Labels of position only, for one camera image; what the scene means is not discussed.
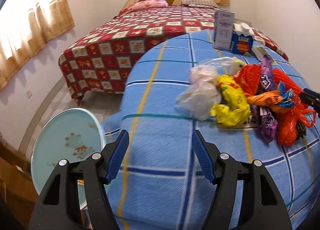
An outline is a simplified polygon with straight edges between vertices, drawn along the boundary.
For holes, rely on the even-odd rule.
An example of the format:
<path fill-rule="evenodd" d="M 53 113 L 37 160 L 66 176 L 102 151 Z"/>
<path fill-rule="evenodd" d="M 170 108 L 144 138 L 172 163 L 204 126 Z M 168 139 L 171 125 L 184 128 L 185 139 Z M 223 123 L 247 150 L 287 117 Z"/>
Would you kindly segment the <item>red plastic bag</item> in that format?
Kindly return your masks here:
<path fill-rule="evenodd" d="M 317 113 L 302 103 L 298 95 L 303 90 L 283 71 L 275 68 L 273 70 L 274 80 L 278 84 L 282 82 L 285 90 L 293 90 L 294 106 L 288 111 L 281 111 L 277 114 L 277 143 L 284 146 L 291 146 L 298 139 L 297 123 L 300 121 L 305 127 L 310 128 L 316 123 Z"/>

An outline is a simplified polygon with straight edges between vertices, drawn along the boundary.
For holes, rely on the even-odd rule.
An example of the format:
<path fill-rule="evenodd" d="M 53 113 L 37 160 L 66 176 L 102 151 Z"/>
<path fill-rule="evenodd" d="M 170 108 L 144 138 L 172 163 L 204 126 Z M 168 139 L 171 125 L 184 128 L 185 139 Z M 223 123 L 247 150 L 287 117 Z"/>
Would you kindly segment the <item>orange and blue wrapper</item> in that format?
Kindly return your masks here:
<path fill-rule="evenodd" d="M 242 67 L 234 76 L 250 105 L 268 107 L 276 113 L 286 113 L 297 102 L 297 92 L 287 85 L 279 69 L 251 64 Z"/>

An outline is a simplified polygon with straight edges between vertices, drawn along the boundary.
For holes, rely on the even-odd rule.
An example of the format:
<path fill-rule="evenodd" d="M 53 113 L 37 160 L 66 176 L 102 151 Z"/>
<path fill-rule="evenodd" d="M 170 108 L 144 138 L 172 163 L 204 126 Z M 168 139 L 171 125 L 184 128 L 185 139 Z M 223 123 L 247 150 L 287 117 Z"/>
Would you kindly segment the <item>clear pinkish plastic bag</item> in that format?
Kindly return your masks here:
<path fill-rule="evenodd" d="M 177 107 L 190 111 L 191 115 L 199 120 L 210 118 L 211 108 L 222 100 L 217 89 L 219 72 L 235 75 L 245 65 L 244 61 L 228 56 L 200 62 L 191 68 L 190 85 L 177 96 Z"/>

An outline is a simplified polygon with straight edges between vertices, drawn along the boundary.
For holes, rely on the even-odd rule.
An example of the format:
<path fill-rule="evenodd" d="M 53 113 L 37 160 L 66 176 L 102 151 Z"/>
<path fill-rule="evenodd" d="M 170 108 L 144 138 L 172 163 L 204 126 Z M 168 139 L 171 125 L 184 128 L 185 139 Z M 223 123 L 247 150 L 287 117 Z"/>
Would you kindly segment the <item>brown wooden furniture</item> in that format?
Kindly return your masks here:
<path fill-rule="evenodd" d="M 1 139 L 1 199 L 25 229 L 38 197 L 31 179 L 30 162 Z"/>

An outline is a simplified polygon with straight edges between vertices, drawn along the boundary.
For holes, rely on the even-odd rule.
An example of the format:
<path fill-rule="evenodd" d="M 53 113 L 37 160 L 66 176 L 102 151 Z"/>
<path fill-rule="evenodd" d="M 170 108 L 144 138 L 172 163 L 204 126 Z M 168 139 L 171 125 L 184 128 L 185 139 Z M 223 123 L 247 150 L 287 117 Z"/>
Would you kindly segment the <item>purple snack wrapper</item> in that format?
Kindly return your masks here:
<path fill-rule="evenodd" d="M 272 95 L 271 92 L 276 91 L 277 86 L 274 82 L 272 59 L 264 59 L 260 66 L 262 93 L 258 95 L 258 100 L 254 103 L 257 106 L 256 113 L 259 121 L 257 134 L 264 143 L 270 143 L 276 139 L 278 126 L 277 120 L 270 109 L 270 106 L 274 105 L 275 101 L 275 95 Z"/>

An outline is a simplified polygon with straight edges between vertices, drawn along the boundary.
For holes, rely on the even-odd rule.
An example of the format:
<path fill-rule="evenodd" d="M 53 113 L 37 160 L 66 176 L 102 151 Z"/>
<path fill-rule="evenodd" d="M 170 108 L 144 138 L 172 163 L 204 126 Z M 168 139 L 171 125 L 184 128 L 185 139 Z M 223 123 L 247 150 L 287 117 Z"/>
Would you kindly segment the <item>small clear snack packet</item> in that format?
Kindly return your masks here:
<path fill-rule="evenodd" d="M 260 62 L 262 62 L 264 59 L 271 59 L 268 51 L 260 45 L 254 45 L 252 47 L 252 52 Z"/>

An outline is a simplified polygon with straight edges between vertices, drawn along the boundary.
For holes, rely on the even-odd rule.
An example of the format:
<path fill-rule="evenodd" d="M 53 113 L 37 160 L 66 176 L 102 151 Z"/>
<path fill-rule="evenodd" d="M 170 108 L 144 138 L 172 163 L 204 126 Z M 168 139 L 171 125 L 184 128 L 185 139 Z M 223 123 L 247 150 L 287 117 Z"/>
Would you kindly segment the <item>yellow plastic bag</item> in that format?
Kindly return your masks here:
<path fill-rule="evenodd" d="M 223 74 L 217 78 L 217 88 L 220 90 L 223 103 L 214 104 L 210 110 L 216 121 L 225 127 L 243 124 L 251 114 L 244 91 L 233 77 Z"/>

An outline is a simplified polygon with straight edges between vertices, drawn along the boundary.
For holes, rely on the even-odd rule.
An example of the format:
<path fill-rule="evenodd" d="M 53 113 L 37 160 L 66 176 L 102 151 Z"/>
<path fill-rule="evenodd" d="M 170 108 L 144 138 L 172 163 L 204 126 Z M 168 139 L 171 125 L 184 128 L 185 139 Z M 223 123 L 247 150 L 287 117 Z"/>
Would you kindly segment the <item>light blue round tray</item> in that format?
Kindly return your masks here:
<path fill-rule="evenodd" d="M 88 110 L 71 108 L 53 116 L 37 137 L 31 156 L 31 177 L 37 193 L 60 160 L 83 161 L 105 145 L 104 129 Z"/>

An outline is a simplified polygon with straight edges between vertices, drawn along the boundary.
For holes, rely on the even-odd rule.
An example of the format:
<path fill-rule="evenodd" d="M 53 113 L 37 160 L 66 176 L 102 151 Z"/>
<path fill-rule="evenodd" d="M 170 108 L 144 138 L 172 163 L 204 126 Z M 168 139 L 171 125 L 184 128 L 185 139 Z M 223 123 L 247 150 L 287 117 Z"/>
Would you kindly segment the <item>blue Look drink carton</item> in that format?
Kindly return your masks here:
<path fill-rule="evenodd" d="M 249 55 L 252 51 L 254 32 L 247 23 L 234 23 L 230 51 L 233 54 Z"/>

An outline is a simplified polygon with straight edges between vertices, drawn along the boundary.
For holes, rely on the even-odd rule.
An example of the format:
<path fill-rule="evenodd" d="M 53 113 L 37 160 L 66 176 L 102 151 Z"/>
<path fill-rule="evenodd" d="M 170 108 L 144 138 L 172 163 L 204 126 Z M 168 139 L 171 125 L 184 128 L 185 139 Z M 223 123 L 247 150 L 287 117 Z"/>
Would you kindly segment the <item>blue plaid bedsheet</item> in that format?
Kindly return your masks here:
<path fill-rule="evenodd" d="M 135 64 L 119 112 L 104 120 L 106 141 L 121 130 L 130 137 L 123 165 L 107 188 L 120 229 L 201 229 L 212 205 L 225 229 L 240 224 L 243 181 L 235 166 L 262 179 L 268 171 L 285 206 L 284 219 L 298 226 L 319 201 L 319 130 L 306 143 L 264 145 L 249 127 L 220 129 L 177 108 L 189 85 L 188 71 L 206 57 L 216 58 L 213 32 L 172 38 Z"/>

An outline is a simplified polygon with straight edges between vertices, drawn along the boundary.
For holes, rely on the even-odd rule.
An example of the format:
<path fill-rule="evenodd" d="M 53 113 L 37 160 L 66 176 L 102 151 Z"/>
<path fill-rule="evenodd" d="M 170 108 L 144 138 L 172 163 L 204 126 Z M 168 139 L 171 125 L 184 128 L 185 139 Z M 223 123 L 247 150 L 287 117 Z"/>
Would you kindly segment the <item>tall white milk carton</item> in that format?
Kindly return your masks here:
<path fill-rule="evenodd" d="M 214 48 L 229 50 L 233 34 L 234 12 L 218 8 L 215 9 L 214 17 Z"/>

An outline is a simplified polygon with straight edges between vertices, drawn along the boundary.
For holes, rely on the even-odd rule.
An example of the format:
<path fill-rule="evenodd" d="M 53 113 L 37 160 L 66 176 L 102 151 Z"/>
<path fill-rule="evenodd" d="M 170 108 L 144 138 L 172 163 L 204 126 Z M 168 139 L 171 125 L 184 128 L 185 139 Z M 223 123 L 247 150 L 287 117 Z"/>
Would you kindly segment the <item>striped pillow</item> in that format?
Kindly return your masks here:
<path fill-rule="evenodd" d="M 211 0 L 182 0 L 182 5 L 193 8 L 219 8 L 216 2 Z"/>

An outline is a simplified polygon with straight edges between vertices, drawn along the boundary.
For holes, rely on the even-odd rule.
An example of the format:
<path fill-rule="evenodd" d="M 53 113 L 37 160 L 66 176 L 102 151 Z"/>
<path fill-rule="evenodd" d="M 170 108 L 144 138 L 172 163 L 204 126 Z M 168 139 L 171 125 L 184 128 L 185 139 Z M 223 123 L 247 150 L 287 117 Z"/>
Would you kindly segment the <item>red patchwork bedspread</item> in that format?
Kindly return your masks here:
<path fill-rule="evenodd" d="M 123 93 L 132 67 L 148 50 L 176 36 L 213 30 L 214 13 L 187 6 L 121 12 L 60 55 L 71 98 L 80 104 L 87 91 Z"/>

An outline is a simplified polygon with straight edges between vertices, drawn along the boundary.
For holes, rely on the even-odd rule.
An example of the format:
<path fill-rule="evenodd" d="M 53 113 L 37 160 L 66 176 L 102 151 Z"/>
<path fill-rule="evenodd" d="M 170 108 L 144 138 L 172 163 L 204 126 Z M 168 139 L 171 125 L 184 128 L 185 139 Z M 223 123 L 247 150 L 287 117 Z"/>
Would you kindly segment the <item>pink pillow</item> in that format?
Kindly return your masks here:
<path fill-rule="evenodd" d="M 129 6 L 130 11 L 140 11 L 150 8 L 166 8 L 169 4 L 166 0 L 144 0 Z"/>

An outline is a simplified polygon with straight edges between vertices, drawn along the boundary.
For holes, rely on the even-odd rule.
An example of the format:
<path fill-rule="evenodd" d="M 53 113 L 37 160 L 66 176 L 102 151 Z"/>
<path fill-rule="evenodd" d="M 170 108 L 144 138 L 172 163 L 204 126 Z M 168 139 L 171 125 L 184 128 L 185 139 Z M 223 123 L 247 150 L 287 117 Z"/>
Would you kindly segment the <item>left beige curtain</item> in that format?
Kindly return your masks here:
<path fill-rule="evenodd" d="M 1 8 L 1 88 L 49 41 L 73 27 L 68 0 L 6 0 Z"/>

